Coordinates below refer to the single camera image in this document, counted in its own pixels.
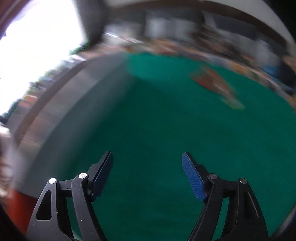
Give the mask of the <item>grey curtain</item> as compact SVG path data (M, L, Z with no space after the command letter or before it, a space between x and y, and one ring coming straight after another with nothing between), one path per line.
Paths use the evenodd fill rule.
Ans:
M74 3L86 35L86 43L93 47L102 39L109 7L103 0L77 0Z

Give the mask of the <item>red green snack bag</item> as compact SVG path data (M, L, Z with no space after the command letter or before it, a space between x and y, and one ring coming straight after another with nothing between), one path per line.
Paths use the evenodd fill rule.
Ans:
M212 68L202 66L198 73L191 75L191 78L201 87L221 96L223 102L231 108L244 109L244 105L237 99L232 87Z

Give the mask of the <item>green tablecloth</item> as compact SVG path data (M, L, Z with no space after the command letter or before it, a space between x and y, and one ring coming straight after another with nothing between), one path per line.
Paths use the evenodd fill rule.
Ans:
M62 144L51 137L34 182L40 195L51 177L67 180L99 161L114 165L93 207L108 240L186 240L203 204L194 196L181 157L219 177L245 178L273 234L295 205L295 111L287 101L247 77L216 66L241 106L230 106L191 76L202 62L130 54L123 66L131 86L105 108L90 132Z

